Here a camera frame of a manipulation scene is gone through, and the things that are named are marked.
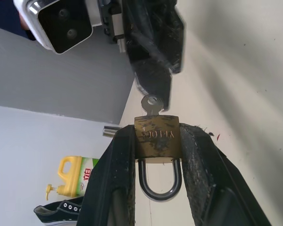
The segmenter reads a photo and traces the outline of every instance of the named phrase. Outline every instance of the detergent bottle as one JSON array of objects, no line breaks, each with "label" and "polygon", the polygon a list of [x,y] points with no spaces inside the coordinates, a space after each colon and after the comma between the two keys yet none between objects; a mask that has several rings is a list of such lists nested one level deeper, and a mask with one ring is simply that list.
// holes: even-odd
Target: detergent bottle
[{"label": "detergent bottle", "polygon": [[[48,200],[49,192],[53,190],[56,190],[60,195],[70,197],[83,196],[91,171],[98,161],[98,159],[84,158],[81,156],[67,156],[63,158],[58,167],[58,175],[65,184],[58,186],[57,189],[48,184],[46,188],[46,200]],[[69,172],[65,173],[64,166],[67,162],[69,162],[71,166]]]}]

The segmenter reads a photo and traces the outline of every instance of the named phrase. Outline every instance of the gray wall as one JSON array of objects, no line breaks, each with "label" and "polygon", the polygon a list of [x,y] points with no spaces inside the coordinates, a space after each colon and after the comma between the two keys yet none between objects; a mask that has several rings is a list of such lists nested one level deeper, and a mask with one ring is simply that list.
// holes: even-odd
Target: gray wall
[{"label": "gray wall", "polygon": [[0,29],[0,106],[118,124],[132,83],[101,27],[63,55]]}]

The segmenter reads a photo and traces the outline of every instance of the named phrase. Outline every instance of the red mark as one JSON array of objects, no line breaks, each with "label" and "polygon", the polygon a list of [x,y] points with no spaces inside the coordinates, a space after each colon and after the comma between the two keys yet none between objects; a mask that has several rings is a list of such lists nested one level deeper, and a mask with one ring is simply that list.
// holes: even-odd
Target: red mark
[{"label": "red mark", "polygon": [[91,169],[86,168],[84,171],[84,180],[88,180],[90,177]]}]

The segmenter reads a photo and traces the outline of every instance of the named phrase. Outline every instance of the camera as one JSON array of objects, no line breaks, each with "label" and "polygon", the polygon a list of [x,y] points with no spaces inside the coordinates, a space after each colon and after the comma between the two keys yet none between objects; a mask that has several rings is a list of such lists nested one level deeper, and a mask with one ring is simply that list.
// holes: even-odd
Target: camera
[{"label": "camera", "polygon": [[37,41],[57,54],[92,35],[84,0],[14,0],[14,4]]}]

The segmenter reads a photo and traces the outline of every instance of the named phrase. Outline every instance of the sneaker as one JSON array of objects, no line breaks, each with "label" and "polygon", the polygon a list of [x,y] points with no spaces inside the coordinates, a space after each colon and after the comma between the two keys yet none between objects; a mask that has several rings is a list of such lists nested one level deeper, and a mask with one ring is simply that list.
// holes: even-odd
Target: sneaker
[{"label": "sneaker", "polygon": [[61,225],[76,222],[82,206],[83,197],[61,202],[53,202],[45,206],[37,206],[34,213],[45,225]]}]

